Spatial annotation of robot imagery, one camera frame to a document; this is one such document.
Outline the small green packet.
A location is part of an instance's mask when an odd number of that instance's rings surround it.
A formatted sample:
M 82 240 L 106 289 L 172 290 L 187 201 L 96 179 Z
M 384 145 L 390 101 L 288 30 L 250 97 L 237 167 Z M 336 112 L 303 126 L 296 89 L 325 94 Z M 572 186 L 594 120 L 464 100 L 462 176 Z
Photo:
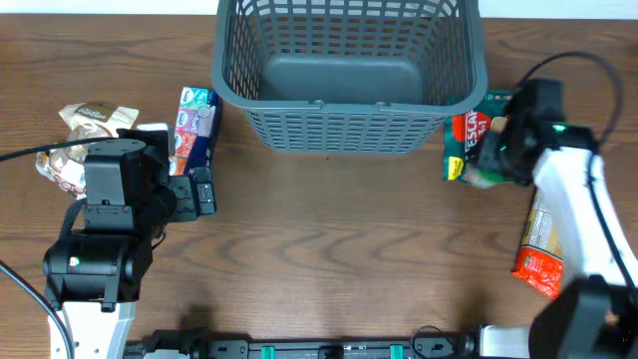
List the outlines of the small green packet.
M 465 170 L 465 181 L 476 188 L 490 188 L 505 183 L 506 179 L 489 171 L 469 167 Z

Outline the green Nescafe coffee bag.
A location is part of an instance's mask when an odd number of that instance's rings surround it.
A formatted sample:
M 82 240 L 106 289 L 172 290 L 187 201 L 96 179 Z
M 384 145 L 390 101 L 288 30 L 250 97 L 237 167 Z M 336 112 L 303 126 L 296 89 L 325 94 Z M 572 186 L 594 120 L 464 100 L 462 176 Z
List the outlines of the green Nescafe coffee bag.
M 504 108 L 510 99 L 510 92 L 488 90 L 472 110 L 445 119 L 443 180 L 467 183 L 465 170 L 475 168 L 470 162 L 471 149 L 485 133 L 504 129 L 508 121 Z

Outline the orange spaghetti pasta packet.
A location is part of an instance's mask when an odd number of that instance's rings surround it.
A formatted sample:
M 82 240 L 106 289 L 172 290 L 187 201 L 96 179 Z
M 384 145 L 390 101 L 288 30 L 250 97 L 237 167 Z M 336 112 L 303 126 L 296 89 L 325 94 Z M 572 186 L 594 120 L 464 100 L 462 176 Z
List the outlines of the orange spaghetti pasta packet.
M 553 218 L 539 189 L 525 221 L 511 274 L 550 298 L 559 295 L 564 272 Z

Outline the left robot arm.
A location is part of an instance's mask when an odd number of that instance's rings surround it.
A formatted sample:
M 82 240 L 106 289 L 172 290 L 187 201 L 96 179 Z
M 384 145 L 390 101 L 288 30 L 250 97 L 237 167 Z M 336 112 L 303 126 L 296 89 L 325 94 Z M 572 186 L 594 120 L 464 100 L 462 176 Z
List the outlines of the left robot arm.
M 170 127 L 91 141 L 86 197 L 68 208 L 43 259 L 51 357 L 123 357 L 166 226 L 216 212 L 209 168 L 171 174 L 173 147 Z

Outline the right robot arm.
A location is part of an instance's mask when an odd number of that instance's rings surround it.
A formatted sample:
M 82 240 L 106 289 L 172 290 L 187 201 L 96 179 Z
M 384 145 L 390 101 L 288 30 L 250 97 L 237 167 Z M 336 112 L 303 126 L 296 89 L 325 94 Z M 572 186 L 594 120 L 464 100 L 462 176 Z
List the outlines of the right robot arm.
M 562 246 L 566 285 L 527 327 L 488 325 L 479 358 L 634 358 L 637 258 L 610 198 L 598 144 L 564 120 L 561 85 L 528 80 L 486 133 L 471 162 L 481 172 L 534 184 Z

